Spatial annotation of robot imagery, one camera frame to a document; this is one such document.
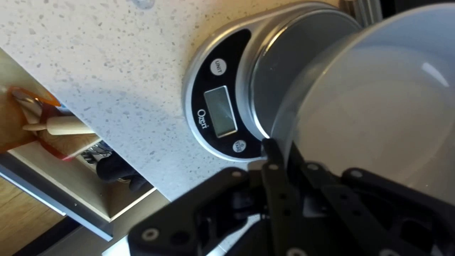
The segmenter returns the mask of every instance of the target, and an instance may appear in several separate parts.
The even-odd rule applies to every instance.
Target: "white speckled countertop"
[[[184,118],[196,47],[229,21],[292,1],[5,0],[0,47],[175,199],[233,165],[206,152]]]

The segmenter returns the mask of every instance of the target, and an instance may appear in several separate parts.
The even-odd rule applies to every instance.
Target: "wooden floor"
[[[2,254],[13,254],[61,219],[61,215],[0,178]]]

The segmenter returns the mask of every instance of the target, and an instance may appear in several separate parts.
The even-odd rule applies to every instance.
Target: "digital kitchen scale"
[[[360,28],[323,3],[286,6],[222,28],[202,45],[187,75],[192,134],[223,159],[262,156],[260,141],[269,138],[293,80]]]

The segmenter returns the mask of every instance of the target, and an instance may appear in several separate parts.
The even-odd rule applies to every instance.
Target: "scale button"
[[[243,139],[238,139],[236,142],[233,142],[232,145],[233,152],[243,152],[246,149],[246,142]]]
[[[211,62],[211,71],[212,74],[215,75],[222,75],[225,74],[228,70],[228,64],[223,58],[215,58],[212,62]]]

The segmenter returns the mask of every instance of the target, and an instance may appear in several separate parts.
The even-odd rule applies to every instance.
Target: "countertop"
[[[184,117],[198,45],[229,21],[292,1],[7,0],[0,48],[175,199],[235,165],[205,151]]]

